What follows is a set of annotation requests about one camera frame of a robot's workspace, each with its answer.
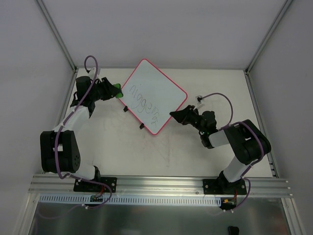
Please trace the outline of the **green bone-shaped eraser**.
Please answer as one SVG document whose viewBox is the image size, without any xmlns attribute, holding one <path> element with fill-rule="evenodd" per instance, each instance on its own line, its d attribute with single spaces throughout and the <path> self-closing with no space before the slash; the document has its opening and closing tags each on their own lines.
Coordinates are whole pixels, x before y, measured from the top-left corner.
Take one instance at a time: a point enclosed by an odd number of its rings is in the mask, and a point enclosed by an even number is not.
<svg viewBox="0 0 313 235">
<path fill-rule="evenodd" d="M 115 91 L 116 91 L 115 98 L 122 98 L 123 97 L 123 93 L 122 93 L 122 90 L 121 90 L 121 84 L 120 83 L 116 83 L 116 84 L 113 84 L 113 86 L 115 87 Z"/>
</svg>

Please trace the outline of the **pink framed whiteboard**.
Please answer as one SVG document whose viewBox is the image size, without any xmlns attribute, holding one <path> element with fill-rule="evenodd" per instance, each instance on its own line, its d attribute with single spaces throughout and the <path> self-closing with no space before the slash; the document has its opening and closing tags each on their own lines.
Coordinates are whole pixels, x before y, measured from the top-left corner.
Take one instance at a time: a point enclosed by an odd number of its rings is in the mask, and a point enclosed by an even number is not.
<svg viewBox="0 0 313 235">
<path fill-rule="evenodd" d="M 149 60 L 142 59 L 123 84 L 121 103 L 157 135 L 187 100 L 187 92 Z"/>
</svg>

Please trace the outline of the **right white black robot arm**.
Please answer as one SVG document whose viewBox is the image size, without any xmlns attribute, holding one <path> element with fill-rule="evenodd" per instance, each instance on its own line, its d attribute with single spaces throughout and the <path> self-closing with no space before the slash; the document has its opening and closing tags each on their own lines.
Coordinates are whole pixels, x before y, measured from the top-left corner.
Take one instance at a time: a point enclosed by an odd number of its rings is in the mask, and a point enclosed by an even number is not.
<svg viewBox="0 0 313 235">
<path fill-rule="evenodd" d="M 208 186 L 211 189 L 232 193 L 244 181 L 242 176 L 271 151 L 268 139 L 249 119 L 217 129 L 215 113 L 204 111 L 199 114 L 193 105 L 170 112 L 170 116 L 182 125 L 190 124 L 196 128 L 203 146 L 208 149 L 230 145 L 234 158 Z"/>
</svg>

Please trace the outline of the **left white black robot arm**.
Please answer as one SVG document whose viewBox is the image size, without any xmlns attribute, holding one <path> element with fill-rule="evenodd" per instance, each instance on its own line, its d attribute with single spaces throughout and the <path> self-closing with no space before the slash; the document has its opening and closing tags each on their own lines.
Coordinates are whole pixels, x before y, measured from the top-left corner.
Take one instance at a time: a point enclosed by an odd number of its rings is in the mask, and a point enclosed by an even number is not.
<svg viewBox="0 0 313 235">
<path fill-rule="evenodd" d="M 100 171 L 98 167 L 83 162 L 75 134 L 90 119 L 97 101 L 122 96 L 121 85 L 113 85 L 106 77 L 95 80 L 89 76 L 78 77 L 68 116 L 53 130 L 43 131 L 40 135 L 43 171 L 56 173 L 61 179 L 67 176 L 84 179 L 90 190 L 99 190 L 102 186 Z"/>
</svg>

